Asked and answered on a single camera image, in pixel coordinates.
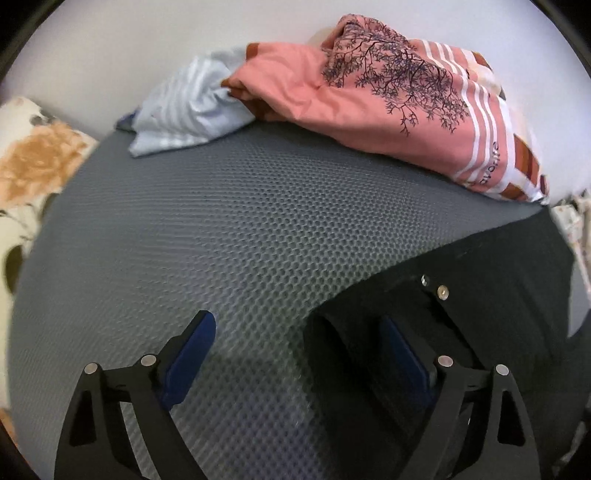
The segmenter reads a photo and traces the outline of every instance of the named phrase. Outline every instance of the brown stripe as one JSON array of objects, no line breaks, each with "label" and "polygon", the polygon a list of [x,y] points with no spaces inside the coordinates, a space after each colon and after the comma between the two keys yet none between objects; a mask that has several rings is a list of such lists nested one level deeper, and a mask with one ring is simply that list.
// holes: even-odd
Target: brown stripe
[{"label": "brown stripe", "polygon": [[525,175],[533,184],[538,183],[540,164],[525,142],[517,135],[515,140],[515,168]]},{"label": "brown stripe", "polygon": [[478,65],[482,65],[492,72],[491,66],[486,62],[482,55],[480,55],[477,51],[473,51],[472,53],[474,54],[474,58],[476,59],[476,63]]},{"label": "brown stripe", "polygon": [[527,199],[527,195],[517,185],[510,183],[507,188],[501,192],[501,196],[509,200],[522,202]]},{"label": "brown stripe", "polygon": [[234,87],[230,87],[230,96],[237,98],[238,100],[242,100],[242,92],[244,92],[245,90],[241,89],[241,88],[234,88]]},{"label": "brown stripe", "polygon": [[264,100],[242,100],[257,120],[264,120],[267,115],[273,112],[269,104]]},{"label": "brown stripe", "polygon": [[544,175],[540,175],[540,191],[544,195],[548,195],[548,183],[546,182],[546,177]]},{"label": "brown stripe", "polygon": [[249,43],[246,46],[246,59],[250,60],[258,55],[258,43]]}]

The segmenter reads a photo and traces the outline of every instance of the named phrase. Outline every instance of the tree branch print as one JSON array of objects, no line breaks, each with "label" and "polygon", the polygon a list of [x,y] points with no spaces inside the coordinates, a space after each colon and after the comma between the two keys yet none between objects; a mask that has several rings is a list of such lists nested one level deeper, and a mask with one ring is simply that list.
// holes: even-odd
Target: tree branch print
[{"label": "tree branch print", "polygon": [[451,133],[469,116],[466,104],[452,86],[452,75],[423,60],[401,34],[382,22],[350,16],[343,34],[327,52],[323,72],[329,85],[345,86],[348,76],[359,72],[355,87],[369,88],[384,99],[386,110],[401,115],[401,133],[418,124],[417,109],[428,120],[438,119]]}]

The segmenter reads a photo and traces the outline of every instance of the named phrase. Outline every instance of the honeycomb mesh fabric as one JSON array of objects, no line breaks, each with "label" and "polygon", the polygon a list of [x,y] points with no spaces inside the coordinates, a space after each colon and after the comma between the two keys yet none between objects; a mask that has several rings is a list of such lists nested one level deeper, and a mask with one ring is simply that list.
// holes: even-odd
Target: honeycomb mesh fabric
[{"label": "honeycomb mesh fabric", "polygon": [[217,339],[173,418],[205,474],[336,478],[303,354],[307,313],[386,267],[539,210],[287,124],[135,160],[131,140],[104,140],[54,202],[18,286],[11,403],[42,478],[83,367],[158,352],[199,309],[215,314]]}]

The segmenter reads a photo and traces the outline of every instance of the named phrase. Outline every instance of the white wall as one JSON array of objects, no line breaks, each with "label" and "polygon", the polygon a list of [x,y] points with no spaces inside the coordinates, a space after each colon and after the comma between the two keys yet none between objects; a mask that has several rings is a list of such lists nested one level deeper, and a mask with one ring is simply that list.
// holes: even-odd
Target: white wall
[{"label": "white wall", "polygon": [[529,0],[66,0],[23,49],[0,99],[29,96],[101,138],[196,53],[318,39],[350,12],[482,53],[534,127],[553,197],[591,186],[591,80]]}]

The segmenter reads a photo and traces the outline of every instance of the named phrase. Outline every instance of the crumpled bedding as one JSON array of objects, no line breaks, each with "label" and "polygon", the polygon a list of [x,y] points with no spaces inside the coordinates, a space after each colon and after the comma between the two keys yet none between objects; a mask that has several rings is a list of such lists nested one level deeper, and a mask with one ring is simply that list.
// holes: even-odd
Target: crumpled bedding
[{"label": "crumpled bedding", "polygon": [[135,155],[290,121],[496,199],[547,201],[535,138],[478,53],[345,15],[321,47],[252,43],[196,57],[129,118]]},{"label": "crumpled bedding", "polygon": [[591,306],[591,194],[585,192],[568,203],[553,207],[551,211],[583,274]]}]

